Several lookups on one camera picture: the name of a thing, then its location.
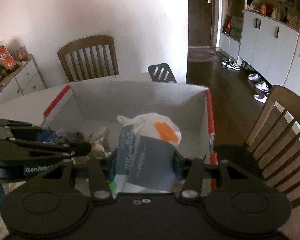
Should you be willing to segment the small dark clear bag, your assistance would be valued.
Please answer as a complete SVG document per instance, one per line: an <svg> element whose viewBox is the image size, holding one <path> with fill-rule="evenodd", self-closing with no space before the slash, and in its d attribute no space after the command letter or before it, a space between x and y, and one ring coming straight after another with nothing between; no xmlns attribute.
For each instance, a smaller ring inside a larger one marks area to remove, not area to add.
<svg viewBox="0 0 300 240"><path fill-rule="evenodd" d="M67 144L87 142L84 135L77 130L45 130L38 134L37 140L46 144Z"/></svg>

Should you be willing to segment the silver foil bag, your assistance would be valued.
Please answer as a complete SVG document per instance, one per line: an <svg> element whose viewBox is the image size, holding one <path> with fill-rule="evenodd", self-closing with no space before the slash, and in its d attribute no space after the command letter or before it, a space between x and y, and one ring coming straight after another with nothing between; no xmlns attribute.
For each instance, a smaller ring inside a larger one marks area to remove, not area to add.
<svg viewBox="0 0 300 240"><path fill-rule="evenodd" d="M86 164L90 159L105 159L112 154L108 142L109 129L107 126L101 127L98 131L87 136L86 140L91 144L91 151L86 156L75 157L72 160L75 164Z"/></svg>

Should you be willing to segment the paper tissue pack bag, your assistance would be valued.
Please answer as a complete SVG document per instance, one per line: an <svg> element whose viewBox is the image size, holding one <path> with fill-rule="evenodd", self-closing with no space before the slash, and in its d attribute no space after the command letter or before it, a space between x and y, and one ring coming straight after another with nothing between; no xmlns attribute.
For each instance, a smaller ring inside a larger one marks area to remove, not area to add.
<svg viewBox="0 0 300 240"><path fill-rule="evenodd" d="M157 113L128 118L122 125L115 159L115 193L168 193L175 175L174 151L181 132L172 120Z"/></svg>

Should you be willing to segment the white sideboard cabinet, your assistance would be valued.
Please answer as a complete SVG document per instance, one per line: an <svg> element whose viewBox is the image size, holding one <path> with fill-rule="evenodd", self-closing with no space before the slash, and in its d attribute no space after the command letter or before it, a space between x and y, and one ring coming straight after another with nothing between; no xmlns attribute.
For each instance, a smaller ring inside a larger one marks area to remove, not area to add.
<svg viewBox="0 0 300 240"><path fill-rule="evenodd" d="M33 55L27 57L26 62L21 62L16 71L0 82L0 105L47 88Z"/></svg>

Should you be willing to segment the wooden chair right side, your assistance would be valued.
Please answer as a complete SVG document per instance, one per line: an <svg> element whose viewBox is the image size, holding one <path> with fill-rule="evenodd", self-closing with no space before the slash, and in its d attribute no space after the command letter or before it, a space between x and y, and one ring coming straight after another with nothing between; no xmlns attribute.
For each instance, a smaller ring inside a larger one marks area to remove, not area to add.
<svg viewBox="0 0 300 240"><path fill-rule="evenodd" d="M274 85L243 148L243 168L300 207L300 96Z"/></svg>

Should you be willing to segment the wooden chair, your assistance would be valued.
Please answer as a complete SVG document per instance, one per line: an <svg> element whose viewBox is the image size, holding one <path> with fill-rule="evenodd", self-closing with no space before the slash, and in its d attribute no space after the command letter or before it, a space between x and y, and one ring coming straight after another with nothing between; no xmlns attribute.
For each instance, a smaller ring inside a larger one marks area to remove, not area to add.
<svg viewBox="0 0 300 240"><path fill-rule="evenodd" d="M300 207L300 96L274 85L243 148L243 168Z"/></svg>
<svg viewBox="0 0 300 240"><path fill-rule="evenodd" d="M72 41L57 55L69 82L119 75L115 42L109 35Z"/></svg>

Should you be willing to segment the orange snack bag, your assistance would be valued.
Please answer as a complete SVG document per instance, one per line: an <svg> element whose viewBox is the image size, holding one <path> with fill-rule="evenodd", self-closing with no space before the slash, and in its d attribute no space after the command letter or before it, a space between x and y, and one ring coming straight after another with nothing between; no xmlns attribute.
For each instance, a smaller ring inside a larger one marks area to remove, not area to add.
<svg viewBox="0 0 300 240"><path fill-rule="evenodd" d="M17 67L15 59L11 56L5 46L0 46L0 64L9 72Z"/></svg>

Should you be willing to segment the red cardboard shoe box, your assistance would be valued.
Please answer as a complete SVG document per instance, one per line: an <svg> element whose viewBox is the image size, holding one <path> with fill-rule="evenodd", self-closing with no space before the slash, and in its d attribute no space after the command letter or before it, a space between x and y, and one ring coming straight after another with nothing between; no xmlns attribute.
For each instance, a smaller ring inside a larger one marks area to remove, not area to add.
<svg viewBox="0 0 300 240"><path fill-rule="evenodd" d="M181 132L176 150L185 158L216 163L211 91L207 87L147 81L81 81L65 86L49 101L42 126L54 131L77 130L86 137L109 129L110 148L117 150L119 115L147 113L169 117Z"/></svg>

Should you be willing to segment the wooden chair far side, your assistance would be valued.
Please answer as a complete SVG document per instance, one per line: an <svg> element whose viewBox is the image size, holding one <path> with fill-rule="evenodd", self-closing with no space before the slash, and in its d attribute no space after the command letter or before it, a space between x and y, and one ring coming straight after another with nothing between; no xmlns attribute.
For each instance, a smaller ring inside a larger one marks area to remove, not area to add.
<svg viewBox="0 0 300 240"><path fill-rule="evenodd" d="M72 41L57 55L69 82L119 75L115 42L109 35Z"/></svg>

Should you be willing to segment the black slotted stool back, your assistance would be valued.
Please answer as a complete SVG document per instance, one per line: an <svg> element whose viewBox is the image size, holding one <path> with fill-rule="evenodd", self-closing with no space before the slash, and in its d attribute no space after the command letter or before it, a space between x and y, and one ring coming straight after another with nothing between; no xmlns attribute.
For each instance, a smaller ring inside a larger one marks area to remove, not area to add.
<svg viewBox="0 0 300 240"><path fill-rule="evenodd" d="M177 83L170 66L166 63L149 66L148 73L153 82Z"/></svg>

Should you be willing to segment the dark entrance door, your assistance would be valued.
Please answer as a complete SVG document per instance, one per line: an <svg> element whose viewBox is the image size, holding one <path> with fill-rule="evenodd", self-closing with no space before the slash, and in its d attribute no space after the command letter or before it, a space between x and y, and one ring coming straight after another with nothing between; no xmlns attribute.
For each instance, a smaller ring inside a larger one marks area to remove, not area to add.
<svg viewBox="0 0 300 240"><path fill-rule="evenodd" d="M189 47L210 47L213 38L214 0L188 0Z"/></svg>

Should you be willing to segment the white wall cabinet unit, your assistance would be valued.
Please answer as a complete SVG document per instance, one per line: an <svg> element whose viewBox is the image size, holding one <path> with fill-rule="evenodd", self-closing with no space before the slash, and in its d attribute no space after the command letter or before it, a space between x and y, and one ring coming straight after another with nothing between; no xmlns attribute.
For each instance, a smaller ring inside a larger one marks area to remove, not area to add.
<svg viewBox="0 0 300 240"><path fill-rule="evenodd" d="M233 70L247 68L264 103L274 85L300 96L300 0L222 0L220 48L235 50Z"/></svg>

